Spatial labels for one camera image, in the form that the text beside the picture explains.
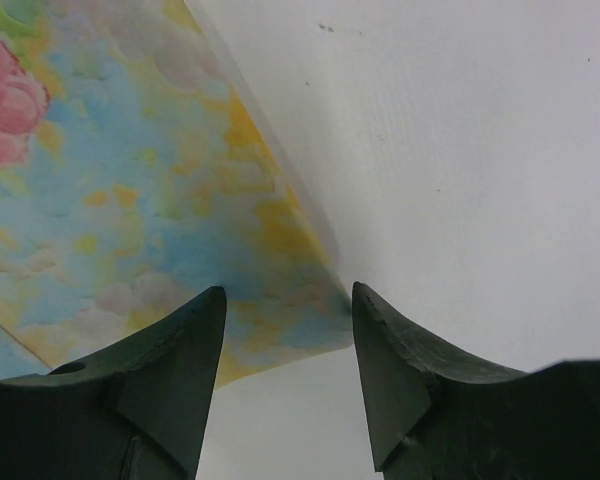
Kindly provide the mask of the floral pastel skirt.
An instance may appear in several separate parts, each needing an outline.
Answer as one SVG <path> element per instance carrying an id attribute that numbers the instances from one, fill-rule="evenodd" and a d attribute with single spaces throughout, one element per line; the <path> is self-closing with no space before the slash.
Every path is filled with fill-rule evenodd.
<path id="1" fill-rule="evenodd" d="M 352 344 L 348 296 L 182 1 L 0 1 L 0 379 L 219 285 L 218 384 Z"/>

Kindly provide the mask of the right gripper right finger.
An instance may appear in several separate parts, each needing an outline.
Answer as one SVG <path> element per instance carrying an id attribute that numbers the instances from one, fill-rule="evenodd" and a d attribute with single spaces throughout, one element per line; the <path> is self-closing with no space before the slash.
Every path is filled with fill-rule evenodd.
<path id="1" fill-rule="evenodd" d="M 355 283 L 373 465 L 386 479 L 600 479 L 600 360 L 527 373 L 449 343 Z"/>

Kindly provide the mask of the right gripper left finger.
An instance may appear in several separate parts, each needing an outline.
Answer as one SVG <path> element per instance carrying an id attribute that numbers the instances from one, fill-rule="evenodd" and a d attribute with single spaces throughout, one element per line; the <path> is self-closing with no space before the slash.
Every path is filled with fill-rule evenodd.
<path id="1" fill-rule="evenodd" d="M 211 287 L 48 374 L 0 380 L 0 479 L 192 479 L 223 345 Z"/>

